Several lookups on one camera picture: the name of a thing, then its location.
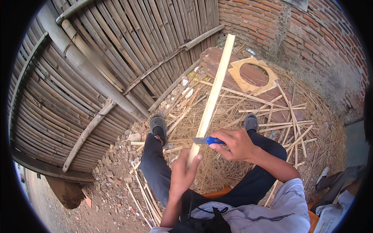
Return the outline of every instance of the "circular hole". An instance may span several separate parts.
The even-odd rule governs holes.
[[[265,86],[269,80],[267,72],[254,64],[243,64],[239,69],[239,73],[243,80],[254,86]]]

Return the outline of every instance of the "hand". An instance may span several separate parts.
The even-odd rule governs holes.
[[[258,160],[259,147],[255,146],[244,128],[234,130],[219,129],[211,134],[211,137],[219,138],[229,147],[226,150],[221,144],[210,144],[211,149],[215,149],[229,161],[247,161],[256,164]]]
[[[186,162],[190,148],[184,148],[179,157],[172,162],[171,186],[169,191],[169,198],[179,200],[185,191],[192,185],[195,174],[197,172],[198,164],[202,159],[202,155],[194,157],[192,165],[188,170]]]

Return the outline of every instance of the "utility knife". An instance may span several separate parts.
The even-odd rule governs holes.
[[[195,144],[212,144],[212,143],[218,143],[218,144],[225,144],[222,140],[218,138],[213,137],[204,137],[204,138],[192,138],[193,142]]]

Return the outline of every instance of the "bamboo fence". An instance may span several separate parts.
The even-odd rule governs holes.
[[[92,85],[91,76],[67,56],[77,35],[86,43],[85,48],[103,61],[104,67],[100,68],[105,72],[100,78],[145,109],[217,39],[215,33],[188,50],[182,49],[190,40],[219,25],[217,0],[84,2],[85,6],[77,7],[74,13],[70,7],[76,0],[52,0],[59,15],[69,12],[68,20],[76,33],[65,51],[52,36],[47,38],[31,59],[18,89],[17,78],[46,32],[39,17],[31,22],[10,82],[8,108],[17,90],[10,121],[11,146],[57,167],[63,167],[80,134],[111,98]],[[134,121],[133,115],[118,103],[91,132],[69,169],[90,173],[110,144]]]

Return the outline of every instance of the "gray slipper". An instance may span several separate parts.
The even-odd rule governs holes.
[[[256,132],[258,130],[258,120],[254,113],[249,113],[245,116],[244,128],[246,131],[254,129]]]
[[[164,121],[162,114],[155,114],[150,118],[150,132],[151,133],[153,133],[153,129],[156,126],[160,126],[163,129],[163,133],[164,133],[163,149],[165,149],[167,146],[167,136],[166,136],[167,127],[166,127],[166,122]]]

